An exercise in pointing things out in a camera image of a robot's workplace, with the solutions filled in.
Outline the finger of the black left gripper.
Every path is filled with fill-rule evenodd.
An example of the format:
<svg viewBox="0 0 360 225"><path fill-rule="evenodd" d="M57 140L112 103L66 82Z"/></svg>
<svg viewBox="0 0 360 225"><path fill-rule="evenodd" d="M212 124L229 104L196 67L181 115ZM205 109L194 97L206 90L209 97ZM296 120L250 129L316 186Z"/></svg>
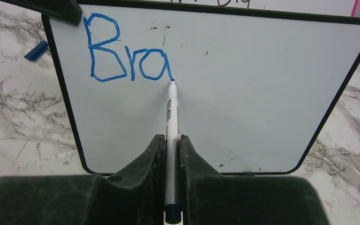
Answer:
<svg viewBox="0 0 360 225"><path fill-rule="evenodd" d="M40 12L63 22L78 25L83 11L75 0L0 0L2 2Z"/></svg>

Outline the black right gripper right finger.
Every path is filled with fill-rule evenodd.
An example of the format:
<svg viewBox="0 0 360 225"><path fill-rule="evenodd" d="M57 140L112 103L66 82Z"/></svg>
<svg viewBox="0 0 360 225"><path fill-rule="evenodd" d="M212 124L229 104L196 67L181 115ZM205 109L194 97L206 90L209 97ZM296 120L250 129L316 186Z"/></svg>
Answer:
<svg viewBox="0 0 360 225"><path fill-rule="evenodd" d="M186 225L327 225L313 186L293 176L224 176L180 139Z"/></svg>

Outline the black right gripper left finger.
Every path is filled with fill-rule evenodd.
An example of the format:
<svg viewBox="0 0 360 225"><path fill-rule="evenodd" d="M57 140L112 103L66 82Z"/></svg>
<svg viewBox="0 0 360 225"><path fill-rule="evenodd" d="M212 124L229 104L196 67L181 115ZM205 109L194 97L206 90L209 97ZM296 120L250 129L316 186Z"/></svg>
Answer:
<svg viewBox="0 0 360 225"><path fill-rule="evenodd" d="M117 173L0 177L0 225L161 225L165 138Z"/></svg>

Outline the blue whiteboard marker pen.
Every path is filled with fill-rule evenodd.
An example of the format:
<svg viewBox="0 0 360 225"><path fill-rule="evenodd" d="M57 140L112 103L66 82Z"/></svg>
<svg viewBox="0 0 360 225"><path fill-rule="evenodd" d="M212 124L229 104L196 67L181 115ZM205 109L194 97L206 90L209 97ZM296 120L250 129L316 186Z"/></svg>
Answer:
<svg viewBox="0 0 360 225"><path fill-rule="evenodd" d="M165 158L165 222L175 225L181 222L180 205L180 128L177 86L171 80L168 87L166 108L166 158Z"/></svg>

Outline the blue marker cap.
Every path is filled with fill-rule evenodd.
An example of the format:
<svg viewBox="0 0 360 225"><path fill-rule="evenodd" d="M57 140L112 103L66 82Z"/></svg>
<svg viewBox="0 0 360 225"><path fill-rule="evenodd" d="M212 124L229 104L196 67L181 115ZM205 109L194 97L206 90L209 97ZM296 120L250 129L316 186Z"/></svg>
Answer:
<svg viewBox="0 0 360 225"><path fill-rule="evenodd" d="M48 50L48 43L46 41L41 41L36 45L32 50L30 50L24 58L29 61L37 61L46 51Z"/></svg>

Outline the black framed whiteboard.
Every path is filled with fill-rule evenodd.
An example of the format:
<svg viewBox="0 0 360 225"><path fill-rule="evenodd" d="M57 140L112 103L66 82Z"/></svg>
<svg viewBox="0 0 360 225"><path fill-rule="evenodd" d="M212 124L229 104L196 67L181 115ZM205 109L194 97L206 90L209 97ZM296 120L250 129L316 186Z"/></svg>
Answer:
<svg viewBox="0 0 360 225"><path fill-rule="evenodd" d="M360 63L360 18L158 1L82 0L77 26L43 16L82 166L116 173L166 132L224 174L287 174Z"/></svg>

